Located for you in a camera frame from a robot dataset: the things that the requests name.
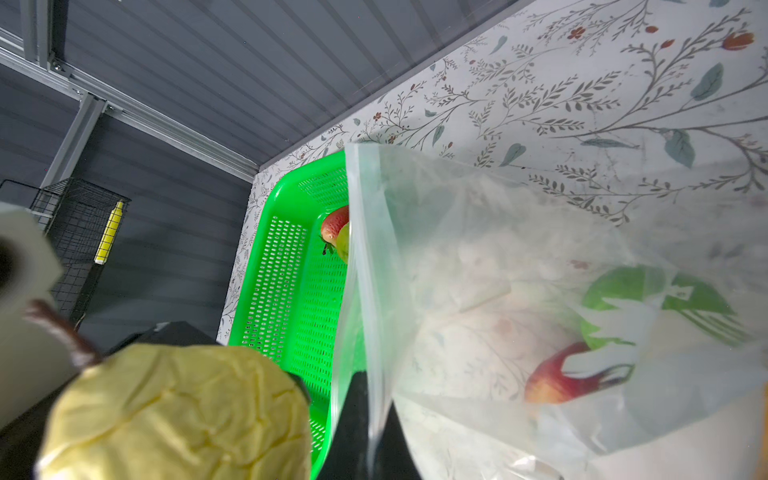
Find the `light green fruit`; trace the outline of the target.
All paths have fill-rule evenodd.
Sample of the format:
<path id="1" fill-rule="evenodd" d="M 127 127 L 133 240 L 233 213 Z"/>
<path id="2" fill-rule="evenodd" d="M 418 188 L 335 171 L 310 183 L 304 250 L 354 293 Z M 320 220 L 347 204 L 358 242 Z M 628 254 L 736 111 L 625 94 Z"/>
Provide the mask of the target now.
<path id="1" fill-rule="evenodd" d="M 335 252 L 338 257 L 345 263 L 348 263 L 349 258 L 349 241 L 350 241 L 350 224 L 344 225 L 338 232 L 335 240 Z"/>

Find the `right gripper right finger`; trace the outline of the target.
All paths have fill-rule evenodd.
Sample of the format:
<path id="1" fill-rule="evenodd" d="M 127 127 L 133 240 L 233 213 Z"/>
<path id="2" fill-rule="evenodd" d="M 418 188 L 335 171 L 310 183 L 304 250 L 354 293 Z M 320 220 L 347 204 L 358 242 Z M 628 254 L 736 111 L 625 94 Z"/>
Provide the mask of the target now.
<path id="1" fill-rule="evenodd" d="M 374 480 L 421 480 L 400 423 L 396 406 L 390 406 L 380 441 L 374 451 Z"/>

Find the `green plastic basket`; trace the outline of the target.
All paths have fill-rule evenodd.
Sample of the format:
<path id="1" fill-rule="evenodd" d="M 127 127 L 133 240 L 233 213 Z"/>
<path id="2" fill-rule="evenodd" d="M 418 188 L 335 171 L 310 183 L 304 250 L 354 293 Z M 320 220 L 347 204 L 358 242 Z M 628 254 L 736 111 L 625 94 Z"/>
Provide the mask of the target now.
<path id="1" fill-rule="evenodd" d="M 331 385 L 347 266 L 321 238 L 347 205 L 346 158 L 337 152 L 286 174 L 263 208 L 229 337 L 298 375 L 309 391 L 312 471 L 331 442 Z"/>

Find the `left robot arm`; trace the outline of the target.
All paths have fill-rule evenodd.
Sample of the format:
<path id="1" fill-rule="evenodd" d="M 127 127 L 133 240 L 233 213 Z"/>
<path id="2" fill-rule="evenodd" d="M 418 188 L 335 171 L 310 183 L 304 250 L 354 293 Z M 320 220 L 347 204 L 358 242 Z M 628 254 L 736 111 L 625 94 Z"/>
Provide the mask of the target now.
<path id="1" fill-rule="evenodd" d="M 110 355 L 53 308 L 50 290 L 62 268 L 37 220 L 1 206 L 1 423 L 7 425 L 55 387 L 50 429 L 66 436 L 96 434 L 157 411 L 172 391 L 190 387 L 207 355 L 223 346 L 188 328 L 165 324 Z"/>

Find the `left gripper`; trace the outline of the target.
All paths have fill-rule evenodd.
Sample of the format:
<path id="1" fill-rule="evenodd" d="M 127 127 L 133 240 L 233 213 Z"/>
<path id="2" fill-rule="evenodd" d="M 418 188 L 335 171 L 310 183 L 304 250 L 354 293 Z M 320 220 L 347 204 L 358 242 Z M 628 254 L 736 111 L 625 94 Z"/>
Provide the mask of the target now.
<path id="1" fill-rule="evenodd" d="M 170 346 L 217 345 L 218 342 L 188 322 L 158 323 L 142 332 L 130 334 L 115 346 L 107 349 L 102 356 L 109 357 L 133 344 Z"/>

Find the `red apple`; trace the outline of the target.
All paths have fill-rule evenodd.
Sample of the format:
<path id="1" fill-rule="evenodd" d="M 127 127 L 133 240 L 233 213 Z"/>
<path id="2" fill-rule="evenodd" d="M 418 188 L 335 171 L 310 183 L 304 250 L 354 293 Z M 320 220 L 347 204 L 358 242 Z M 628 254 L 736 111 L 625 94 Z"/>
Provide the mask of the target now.
<path id="1" fill-rule="evenodd" d="M 590 352 L 586 342 L 576 342 L 543 361 L 529 376 L 524 401 L 532 404 L 561 404 L 625 380 L 633 365 L 615 366 L 584 378 L 567 376 L 565 361 L 573 355 Z"/>

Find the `clear zip top bag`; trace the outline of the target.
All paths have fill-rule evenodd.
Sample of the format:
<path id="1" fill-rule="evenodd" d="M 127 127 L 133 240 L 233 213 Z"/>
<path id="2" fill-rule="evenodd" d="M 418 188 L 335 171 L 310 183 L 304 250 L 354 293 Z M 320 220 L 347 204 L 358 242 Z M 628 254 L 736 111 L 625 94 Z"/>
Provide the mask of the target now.
<path id="1" fill-rule="evenodd" d="M 565 200 L 401 147 L 346 150 L 350 256 L 333 433 L 368 379 L 367 469 L 394 404 L 422 479 L 763 479 L 767 475 L 767 199 L 711 194 L 614 227 Z M 585 342 L 576 308 L 618 267 L 684 273 L 725 297 L 728 346 L 662 312 L 642 344 L 570 356 L 567 376 L 633 365 L 561 404 L 529 376 Z"/>

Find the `pale yellow pear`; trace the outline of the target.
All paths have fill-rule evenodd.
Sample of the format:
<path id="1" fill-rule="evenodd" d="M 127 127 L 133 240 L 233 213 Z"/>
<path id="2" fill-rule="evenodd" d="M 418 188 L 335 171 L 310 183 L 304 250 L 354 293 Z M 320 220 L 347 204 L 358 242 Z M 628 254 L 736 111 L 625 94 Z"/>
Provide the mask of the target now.
<path id="1" fill-rule="evenodd" d="M 157 411 L 96 434 L 66 436 L 49 418 L 39 479 L 307 479 L 312 434 L 300 381 L 247 347 L 207 355 L 190 387 Z"/>

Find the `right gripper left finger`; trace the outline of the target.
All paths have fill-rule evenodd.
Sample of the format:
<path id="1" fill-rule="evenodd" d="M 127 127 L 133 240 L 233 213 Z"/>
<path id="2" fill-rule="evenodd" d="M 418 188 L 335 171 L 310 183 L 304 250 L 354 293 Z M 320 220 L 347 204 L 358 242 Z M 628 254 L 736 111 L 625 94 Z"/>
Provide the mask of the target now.
<path id="1" fill-rule="evenodd" d="M 351 379 L 328 455 L 319 480 L 364 480 L 368 478 L 369 426 L 368 379 L 356 372 Z"/>

